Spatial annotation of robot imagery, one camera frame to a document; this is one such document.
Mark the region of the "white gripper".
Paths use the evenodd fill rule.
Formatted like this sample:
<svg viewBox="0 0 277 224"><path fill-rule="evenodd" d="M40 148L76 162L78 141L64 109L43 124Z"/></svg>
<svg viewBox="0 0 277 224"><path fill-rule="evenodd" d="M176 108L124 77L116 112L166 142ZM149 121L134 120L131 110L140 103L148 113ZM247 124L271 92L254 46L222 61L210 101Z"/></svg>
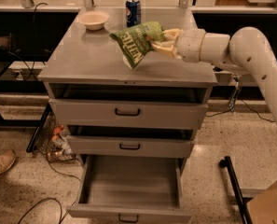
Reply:
<svg viewBox="0 0 277 224"><path fill-rule="evenodd" d="M168 29L163 34L167 42L152 42L154 51L169 58L182 58L186 63L198 63L201 60L201 44L206 34L203 29Z"/></svg>

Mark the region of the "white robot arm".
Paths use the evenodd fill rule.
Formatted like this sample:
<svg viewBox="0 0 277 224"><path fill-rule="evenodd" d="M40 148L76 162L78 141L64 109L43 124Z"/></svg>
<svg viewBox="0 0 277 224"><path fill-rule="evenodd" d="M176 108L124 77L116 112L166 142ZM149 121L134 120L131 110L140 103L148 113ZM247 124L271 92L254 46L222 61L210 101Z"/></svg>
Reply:
<svg viewBox="0 0 277 224"><path fill-rule="evenodd" d="M164 42L152 41L155 51L186 63L210 63L233 74L249 74L255 80L277 124L277 60L268 39L254 27L234 35L203 29L171 29Z"/></svg>

